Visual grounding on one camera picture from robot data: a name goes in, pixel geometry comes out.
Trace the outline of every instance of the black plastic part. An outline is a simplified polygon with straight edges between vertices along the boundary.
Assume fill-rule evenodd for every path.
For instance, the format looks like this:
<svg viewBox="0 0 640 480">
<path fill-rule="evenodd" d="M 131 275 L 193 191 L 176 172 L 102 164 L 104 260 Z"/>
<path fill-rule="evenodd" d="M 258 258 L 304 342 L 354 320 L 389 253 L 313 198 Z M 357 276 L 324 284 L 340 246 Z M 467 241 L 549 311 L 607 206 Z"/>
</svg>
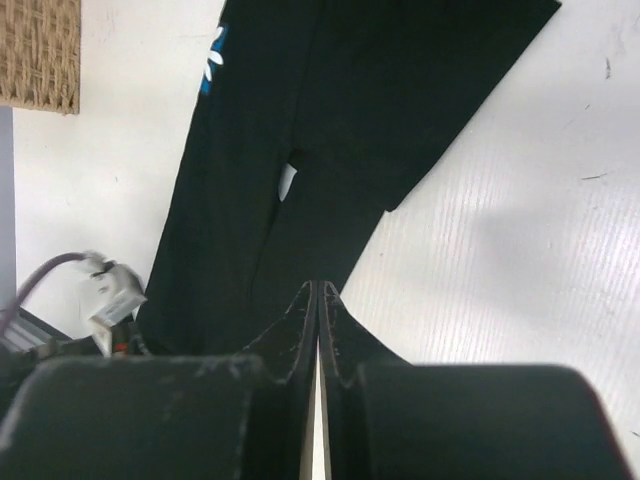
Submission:
<svg viewBox="0 0 640 480">
<path fill-rule="evenodd" d="M 228 356 L 43 364 L 0 427 L 0 477 L 309 478 L 318 341 L 333 480 L 632 478 L 579 374 L 412 366 L 327 282 Z"/>
</svg>

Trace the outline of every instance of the black pants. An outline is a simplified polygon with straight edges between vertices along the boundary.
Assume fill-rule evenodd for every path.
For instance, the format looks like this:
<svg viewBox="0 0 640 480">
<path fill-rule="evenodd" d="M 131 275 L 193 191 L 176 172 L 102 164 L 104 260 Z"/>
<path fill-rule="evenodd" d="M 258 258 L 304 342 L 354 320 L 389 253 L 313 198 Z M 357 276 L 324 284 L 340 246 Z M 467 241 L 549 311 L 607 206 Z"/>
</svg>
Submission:
<svg viewBox="0 0 640 480">
<path fill-rule="evenodd" d="M 233 352 L 304 281 L 342 288 L 557 7 L 228 0 L 138 315 L 151 348 Z"/>
</svg>

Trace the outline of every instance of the wicker mat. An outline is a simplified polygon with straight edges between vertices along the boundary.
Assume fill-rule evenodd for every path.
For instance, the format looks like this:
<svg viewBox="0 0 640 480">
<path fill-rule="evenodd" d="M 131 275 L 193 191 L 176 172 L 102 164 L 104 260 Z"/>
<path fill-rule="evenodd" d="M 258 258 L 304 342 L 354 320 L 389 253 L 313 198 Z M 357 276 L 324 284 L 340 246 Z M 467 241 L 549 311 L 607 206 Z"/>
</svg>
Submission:
<svg viewBox="0 0 640 480">
<path fill-rule="evenodd" d="M 0 0 L 0 105 L 80 108 L 80 0 Z"/>
</svg>

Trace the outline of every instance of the white tiled surface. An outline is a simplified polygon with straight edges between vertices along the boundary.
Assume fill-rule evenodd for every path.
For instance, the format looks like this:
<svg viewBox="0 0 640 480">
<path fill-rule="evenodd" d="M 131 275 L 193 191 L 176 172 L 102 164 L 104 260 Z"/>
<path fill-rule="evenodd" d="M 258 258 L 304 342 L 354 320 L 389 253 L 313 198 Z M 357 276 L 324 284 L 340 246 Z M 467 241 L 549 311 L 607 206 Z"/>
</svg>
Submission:
<svg viewBox="0 0 640 480">
<path fill-rule="evenodd" d="M 84 2 L 80 116 L 15 112 L 19 281 L 87 248 L 148 275 L 221 6 Z M 415 362 L 579 369 L 640 470 L 639 125 L 640 2 L 565 0 L 344 297 Z M 29 307 L 80 335 L 74 280 Z"/>
</svg>

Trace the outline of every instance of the white connector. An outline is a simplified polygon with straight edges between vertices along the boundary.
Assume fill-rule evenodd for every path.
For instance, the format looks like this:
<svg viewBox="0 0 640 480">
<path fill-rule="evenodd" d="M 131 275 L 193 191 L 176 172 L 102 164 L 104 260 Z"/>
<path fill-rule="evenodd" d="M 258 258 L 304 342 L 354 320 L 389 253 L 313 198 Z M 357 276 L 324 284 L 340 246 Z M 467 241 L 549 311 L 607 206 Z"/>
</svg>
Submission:
<svg viewBox="0 0 640 480">
<path fill-rule="evenodd" d="M 126 265 L 105 262 L 104 257 L 90 253 L 92 256 L 81 262 L 91 278 L 80 285 L 80 314 L 102 354 L 110 357 L 111 327 L 142 305 L 146 297 L 133 270 Z"/>
</svg>

